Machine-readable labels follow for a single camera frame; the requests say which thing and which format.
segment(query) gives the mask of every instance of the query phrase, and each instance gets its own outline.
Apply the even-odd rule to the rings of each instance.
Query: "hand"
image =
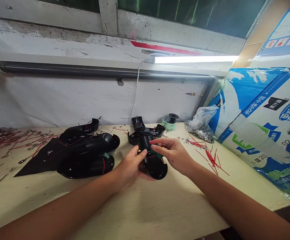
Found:
[[[145,149],[139,155],[137,155],[139,146],[133,147],[119,165],[112,171],[116,174],[117,179],[117,192],[128,187],[133,183],[137,177],[141,177],[150,181],[154,181],[149,175],[139,170],[139,165],[146,157],[147,150]]]
[[[191,158],[184,146],[175,138],[157,138],[149,142],[152,149],[167,158],[171,166],[181,174],[188,176],[195,161]]]

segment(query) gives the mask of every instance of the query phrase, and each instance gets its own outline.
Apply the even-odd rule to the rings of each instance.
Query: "power cord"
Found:
[[[141,64],[144,63],[144,61],[141,61],[141,63],[139,64],[138,66],[138,72],[137,72],[137,81],[136,81],[136,89],[135,89],[135,94],[134,94],[134,102],[133,102],[133,106],[132,106],[132,110],[131,110],[131,116],[129,118],[129,123],[133,126],[132,124],[132,114],[133,114],[133,108],[134,108],[134,105],[135,105],[135,101],[136,101],[136,93],[137,93],[137,86],[138,86],[138,78],[139,78],[139,70],[140,70],[140,67],[141,67]]]

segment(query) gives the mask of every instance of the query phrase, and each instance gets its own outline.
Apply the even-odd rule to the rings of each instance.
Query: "person's left hand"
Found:
[[[112,171],[116,174],[118,182],[117,191],[120,191],[128,187],[133,183],[137,177],[141,177],[150,181],[154,181],[149,175],[139,170],[139,165],[142,160],[146,157],[147,150],[144,150],[137,155],[139,146],[133,147],[126,157],[118,164],[118,166]]]

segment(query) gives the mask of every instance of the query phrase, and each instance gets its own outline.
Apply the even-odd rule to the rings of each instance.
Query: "black triangular plastic sheet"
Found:
[[[14,177],[57,171],[58,166],[67,155],[66,146],[61,144],[57,138],[53,138]]]

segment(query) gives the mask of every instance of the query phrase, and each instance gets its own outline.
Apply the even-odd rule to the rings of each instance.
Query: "red stripe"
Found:
[[[131,43],[135,47],[155,49],[155,50],[165,51],[165,52],[180,53],[180,54],[186,54],[186,55],[191,55],[191,56],[199,56],[202,54],[201,52],[188,51],[188,50],[184,50],[184,49],[171,48],[171,47],[163,47],[163,46],[152,45],[152,44],[148,44],[148,43],[140,43],[140,42],[136,42],[136,41],[131,41]]]

